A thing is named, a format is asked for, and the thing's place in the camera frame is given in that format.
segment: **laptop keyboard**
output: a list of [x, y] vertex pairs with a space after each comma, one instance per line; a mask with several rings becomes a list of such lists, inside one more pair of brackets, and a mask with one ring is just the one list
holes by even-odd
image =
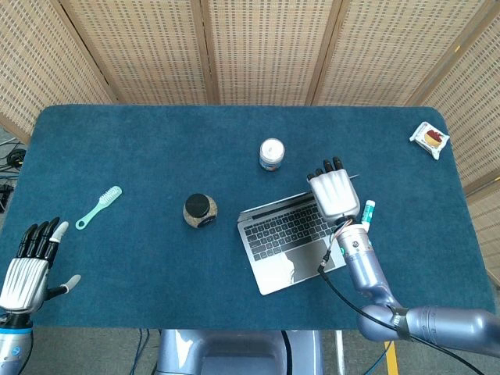
[[330, 236], [332, 227], [334, 224], [325, 222], [318, 213], [316, 204], [311, 204], [244, 230], [254, 259], [261, 260]]

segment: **round container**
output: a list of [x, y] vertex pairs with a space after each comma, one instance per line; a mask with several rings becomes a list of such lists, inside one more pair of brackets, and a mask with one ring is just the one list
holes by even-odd
[[277, 170], [284, 156], [284, 146], [279, 139], [268, 138], [260, 145], [259, 162], [265, 170]]
[[201, 228], [216, 218], [217, 205], [208, 195], [197, 193], [186, 200], [182, 213], [186, 223], [193, 228]]

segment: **teal toothbrush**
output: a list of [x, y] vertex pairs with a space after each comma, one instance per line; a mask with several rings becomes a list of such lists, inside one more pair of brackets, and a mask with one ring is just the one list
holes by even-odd
[[119, 186], [111, 187], [106, 193], [101, 195], [98, 204], [84, 217], [77, 221], [76, 227], [79, 230], [84, 229], [87, 224], [92, 220], [92, 218], [97, 215], [99, 211], [108, 207], [111, 203], [115, 201], [122, 194], [122, 189]]

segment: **black lid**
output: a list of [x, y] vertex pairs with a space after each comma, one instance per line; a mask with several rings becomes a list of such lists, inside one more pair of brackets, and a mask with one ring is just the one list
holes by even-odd
[[191, 195], [184, 206], [189, 215], [193, 217], [203, 217], [209, 213], [210, 201], [205, 195], [197, 193]]

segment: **toothbrush handle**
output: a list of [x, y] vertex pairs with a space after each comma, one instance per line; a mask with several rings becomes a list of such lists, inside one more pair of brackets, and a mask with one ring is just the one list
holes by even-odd
[[87, 215], [77, 220], [75, 227], [80, 230], [84, 229], [87, 226], [87, 224], [92, 220], [92, 218], [102, 209], [104, 209], [104, 207], [97, 204]]

